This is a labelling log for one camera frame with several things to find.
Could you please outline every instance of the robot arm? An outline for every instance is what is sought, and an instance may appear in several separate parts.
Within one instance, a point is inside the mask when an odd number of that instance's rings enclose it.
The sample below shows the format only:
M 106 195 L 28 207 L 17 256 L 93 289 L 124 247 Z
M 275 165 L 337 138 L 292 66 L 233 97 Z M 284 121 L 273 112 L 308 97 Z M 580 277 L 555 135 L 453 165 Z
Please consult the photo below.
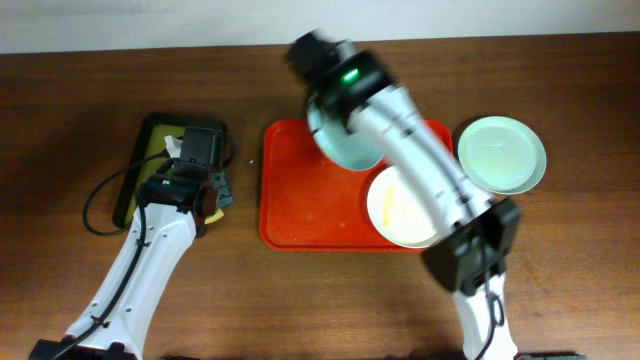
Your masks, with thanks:
M 408 91 L 367 52 L 345 52 L 309 33 L 296 41 L 289 62 L 310 85 L 314 105 L 340 119 L 397 165 L 433 218 L 442 239 L 422 258 L 453 294 L 469 359 L 513 359 L 504 310 L 504 256 L 519 212 L 510 200 L 496 204 L 478 188 L 423 124 Z
M 217 210 L 210 171 L 222 169 L 225 135 L 222 125 L 185 129 L 172 173 L 152 175 L 140 186 L 127 239 L 89 306 L 61 342 L 40 340 L 30 360 L 142 359 L 147 329 L 173 269 Z
M 451 235 L 456 227 L 469 226 L 492 207 L 492 196 L 462 173 L 440 140 L 424 126 L 406 88 L 386 87 L 367 103 L 351 113 L 347 127 L 367 135 L 400 168 L 432 214 L 442 238 Z M 485 359 L 513 359 L 517 353 L 504 311 L 504 281 L 504 273 L 493 275 L 487 285 L 491 299 L 498 300 L 488 301 L 484 286 L 473 295 L 461 290 L 453 293 L 464 333 L 463 350 L 469 359 L 480 354 L 491 333 Z M 495 307 L 492 312 L 489 302 Z M 499 326 L 493 327 L 492 318 Z

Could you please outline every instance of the yellow object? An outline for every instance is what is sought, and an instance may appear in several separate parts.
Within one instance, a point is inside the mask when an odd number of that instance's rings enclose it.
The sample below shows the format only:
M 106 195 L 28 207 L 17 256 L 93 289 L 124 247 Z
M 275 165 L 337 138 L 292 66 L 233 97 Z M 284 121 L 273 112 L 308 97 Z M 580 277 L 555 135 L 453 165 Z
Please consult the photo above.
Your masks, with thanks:
M 393 197 L 394 188 L 390 187 L 387 189 L 387 196 L 384 199 L 384 206 L 382 207 L 382 224 L 384 227 L 389 226 L 389 217 L 391 216 L 391 209 L 395 206 L 395 199 Z
M 220 219 L 222 219 L 222 217 L 224 216 L 224 213 L 222 212 L 222 209 L 218 209 L 216 210 L 216 213 L 207 217 L 206 219 L 204 219 L 204 224 L 205 225 L 209 225 L 211 223 L 214 223 Z

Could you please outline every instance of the orange tray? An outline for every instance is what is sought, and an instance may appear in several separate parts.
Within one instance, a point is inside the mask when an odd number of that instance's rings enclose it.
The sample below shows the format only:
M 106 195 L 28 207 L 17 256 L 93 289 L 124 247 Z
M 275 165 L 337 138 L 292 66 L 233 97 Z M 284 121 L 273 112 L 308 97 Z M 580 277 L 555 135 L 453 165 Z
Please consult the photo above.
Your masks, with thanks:
M 453 152 L 451 133 L 442 123 L 427 125 Z M 397 251 L 369 220 L 367 192 L 387 164 L 349 171 L 326 158 L 304 120 L 280 120 L 264 140 L 260 235 L 284 251 Z

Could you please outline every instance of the green indicator light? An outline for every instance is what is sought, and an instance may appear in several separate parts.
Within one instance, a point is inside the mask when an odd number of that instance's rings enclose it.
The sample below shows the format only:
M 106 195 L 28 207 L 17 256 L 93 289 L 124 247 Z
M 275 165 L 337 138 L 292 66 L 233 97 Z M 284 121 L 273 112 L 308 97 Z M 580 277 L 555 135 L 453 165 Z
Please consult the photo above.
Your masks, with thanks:
M 360 74 L 360 72 L 358 71 L 358 69 L 353 69 L 353 70 L 349 71 L 348 73 L 346 73 L 342 77 L 342 81 L 343 82 L 352 82 L 353 80 L 358 78 L 359 74 Z

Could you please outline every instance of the brown wooden surface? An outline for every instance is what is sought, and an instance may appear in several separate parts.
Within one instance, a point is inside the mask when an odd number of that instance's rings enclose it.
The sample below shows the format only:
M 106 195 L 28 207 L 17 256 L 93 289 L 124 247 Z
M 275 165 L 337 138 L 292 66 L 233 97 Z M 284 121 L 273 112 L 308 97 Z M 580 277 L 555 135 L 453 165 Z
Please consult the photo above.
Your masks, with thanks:
M 640 34 L 418 40 L 375 49 L 423 115 L 450 129 L 513 116 L 542 138 L 541 184 L 508 258 L 522 351 L 640 354 Z M 87 194 L 124 167 L 143 116 L 214 115 L 239 154 L 236 205 L 178 263 L 147 358 L 382 358 L 459 349 L 449 295 L 416 254 L 278 253 L 258 235 L 261 136 L 301 115 L 286 47 L 0 56 L 0 357 L 60 339 L 92 299 L 119 238 L 82 227 Z M 109 225 L 119 183 L 96 199 Z

